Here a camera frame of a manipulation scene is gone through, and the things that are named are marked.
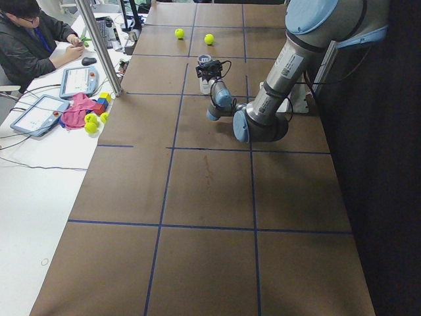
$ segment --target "tablet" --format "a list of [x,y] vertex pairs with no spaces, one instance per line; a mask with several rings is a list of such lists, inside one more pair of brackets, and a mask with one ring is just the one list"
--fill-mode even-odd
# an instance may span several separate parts
[[60,97],[70,99],[77,93],[88,97],[93,95],[98,87],[98,72],[94,66],[68,68],[63,72],[60,86]]
[[43,95],[11,124],[11,128],[35,137],[42,136],[56,125],[69,105],[69,101]]

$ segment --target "person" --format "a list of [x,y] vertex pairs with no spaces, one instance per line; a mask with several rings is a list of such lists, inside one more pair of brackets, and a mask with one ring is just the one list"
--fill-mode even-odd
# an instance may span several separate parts
[[[55,41],[71,45],[51,57]],[[24,93],[34,78],[82,56],[84,45],[71,27],[45,14],[36,0],[0,0],[0,65]]]

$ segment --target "yellow ball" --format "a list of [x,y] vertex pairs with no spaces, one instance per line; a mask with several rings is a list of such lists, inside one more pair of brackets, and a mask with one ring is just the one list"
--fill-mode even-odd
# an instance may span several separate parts
[[206,45],[212,45],[213,41],[215,40],[215,37],[212,34],[206,34],[204,41]]
[[175,31],[175,36],[176,36],[176,38],[178,38],[179,40],[182,40],[183,39],[183,37],[184,37],[184,30],[182,29],[182,28],[178,28],[176,31]]
[[89,113],[85,115],[85,123],[89,123],[89,122],[95,123],[96,125],[98,125],[98,118],[95,113]]
[[101,120],[102,123],[106,123],[108,121],[108,112],[104,112],[101,114],[101,116],[99,117],[99,119]]
[[98,130],[98,126],[93,122],[88,122],[85,124],[85,131],[93,134]]

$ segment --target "robotic arm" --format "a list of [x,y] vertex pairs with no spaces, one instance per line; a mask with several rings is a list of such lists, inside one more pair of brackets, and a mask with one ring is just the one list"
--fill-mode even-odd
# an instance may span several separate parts
[[[302,73],[331,41],[339,42],[337,48],[382,41],[388,9],[389,0],[291,0],[285,18],[287,41],[255,100],[246,105],[230,103],[220,72],[207,73],[215,88],[210,91],[208,117],[234,116],[234,134],[241,142],[280,140],[287,133],[288,121],[277,110]],[[221,92],[224,97],[219,104],[217,93]]]

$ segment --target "keyboard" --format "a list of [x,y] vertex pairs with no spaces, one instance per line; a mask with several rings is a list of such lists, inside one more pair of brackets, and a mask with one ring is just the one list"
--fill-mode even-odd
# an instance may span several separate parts
[[97,20],[97,25],[99,29],[99,33],[101,33],[105,46],[107,48],[112,48],[112,42],[110,40],[109,28],[107,27],[105,20]]

